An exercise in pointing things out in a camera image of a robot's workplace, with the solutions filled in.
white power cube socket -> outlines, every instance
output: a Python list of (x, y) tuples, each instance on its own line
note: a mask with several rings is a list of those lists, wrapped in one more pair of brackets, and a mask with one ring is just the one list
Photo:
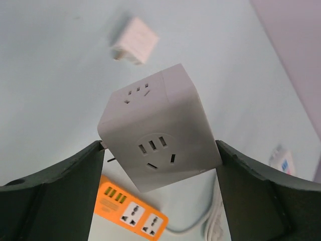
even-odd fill
[(141, 192), (222, 163), (199, 95), (181, 64), (112, 93), (98, 133)]

white cable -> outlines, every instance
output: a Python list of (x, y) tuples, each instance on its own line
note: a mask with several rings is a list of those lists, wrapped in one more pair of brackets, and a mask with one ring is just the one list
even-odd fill
[(222, 206), (223, 206), (223, 201), (222, 201), (221, 191), (219, 187), (219, 182), (217, 180), (217, 175), (215, 175), (212, 203), (211, 203), (211, 207), (206, 212), (206, 214), (204, 214), (203, 217), (201, 217), (191, 227), (185, 230), (175, 231), (175, 230), (166, 228), (166, 231), (169, 234), (174, 236), (183, 236), (195, 230), (196, 228), (198, 228), (200, 225), (202, 225), (204, 222), (207, 221), (205, 226), (205, 231), (204, 231), (205, 241), (217, 241), (222, 237), (222, 234), (223, 234), (223, 230), (220, 227)]

white table surface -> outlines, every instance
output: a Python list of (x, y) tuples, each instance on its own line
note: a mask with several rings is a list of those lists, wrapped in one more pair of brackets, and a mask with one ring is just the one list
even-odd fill
[[(128, 16), (160, 37), (144, 66), (112, 60), (109, 45)], [(313, 178), (321, 143), (246, 0), (4, 0), (0, 33), (0, 185), (98, 140), (112, 91), (177, 63), (216, 139), (263, 163), (282, 144), (297, 175)], [(103, 173), (163, 211), (172, 228), (191, 225), (210, 203), (213, 171), (144, 194), (117, 162), (105, 163)], [(201, 233), (161, 240), (203, 240)], [(89, 240), (107, 237), (144, 240), (94, 215)]]

blurred white adapter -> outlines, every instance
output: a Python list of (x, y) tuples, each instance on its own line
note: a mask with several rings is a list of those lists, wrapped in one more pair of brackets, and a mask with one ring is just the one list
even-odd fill
[(283, 148), (281, 145), (277, 146), (270, 157), (270, 166), (281, 172), (295, 176), (292, 153), (290, 150)]
[(113, 49), (115, 60), (123, 58), (138, 65), (144, 64), (158, 42), (158, 36), (141, 19), (132, 18), (118, 38)]

white plug adapter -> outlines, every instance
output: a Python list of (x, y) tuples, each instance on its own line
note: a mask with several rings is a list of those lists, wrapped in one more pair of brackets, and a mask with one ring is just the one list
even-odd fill
[(158, 42), (158, 36), (141, 19), (133, 18), (113, 48), (115, 60), (126, 58), (134, 64), (144, 64)]
[(199, 95), (181, 64), (112, 93), (98, 133), (141, 192), (222, 163)]
[(281, 172), (295, 176), (292, 153), (281, 145), (277, 146), (270, 157), (270, 166)]

